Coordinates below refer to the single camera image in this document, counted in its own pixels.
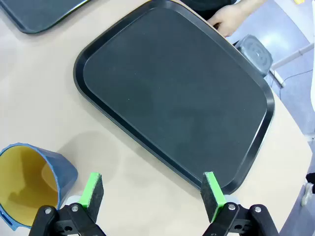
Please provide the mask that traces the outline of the person's left hand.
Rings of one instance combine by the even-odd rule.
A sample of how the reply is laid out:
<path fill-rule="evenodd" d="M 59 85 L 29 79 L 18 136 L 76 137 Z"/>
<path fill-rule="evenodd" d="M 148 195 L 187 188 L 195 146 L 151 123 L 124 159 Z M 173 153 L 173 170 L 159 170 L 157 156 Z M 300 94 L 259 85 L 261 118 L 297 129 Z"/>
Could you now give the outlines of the person's left hand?
<path fill-rule="evenodd" d="M 208 23 L 216 27 L 223 37 L 231 36 L 236 29 L 250 15 L 247 0 L 242 0 L 233 5 L 227 5 L 219 9 L 209 20 Z"/>

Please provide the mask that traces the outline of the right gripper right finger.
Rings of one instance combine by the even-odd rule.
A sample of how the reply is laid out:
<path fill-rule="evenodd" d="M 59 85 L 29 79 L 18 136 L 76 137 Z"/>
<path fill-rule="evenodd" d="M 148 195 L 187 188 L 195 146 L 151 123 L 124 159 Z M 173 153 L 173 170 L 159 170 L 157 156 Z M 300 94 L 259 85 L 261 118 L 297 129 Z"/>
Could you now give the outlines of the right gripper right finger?
<path fill-rule="evenodd" d="M 203 174 L 200 194 L 210 221 L 205 236 L 278 236 L 279 232 L 266 206 L 244 208 L 228 202 L 213 172 Z"/>

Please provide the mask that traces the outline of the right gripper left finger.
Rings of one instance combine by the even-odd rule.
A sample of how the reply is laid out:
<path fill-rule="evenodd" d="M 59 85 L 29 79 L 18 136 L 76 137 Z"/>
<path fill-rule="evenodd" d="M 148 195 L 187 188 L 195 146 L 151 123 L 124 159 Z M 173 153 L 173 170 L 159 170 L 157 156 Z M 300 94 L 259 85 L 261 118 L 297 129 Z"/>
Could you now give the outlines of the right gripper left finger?
<path fill-rule="evenodd" d="M 40 207 L 29 235 L 104 236 L 104 231 L 96 224 L 103 195 L 102 175 L 91 173 L 78 202 L 64 205 L 59 210 L 48 205 Z"/>

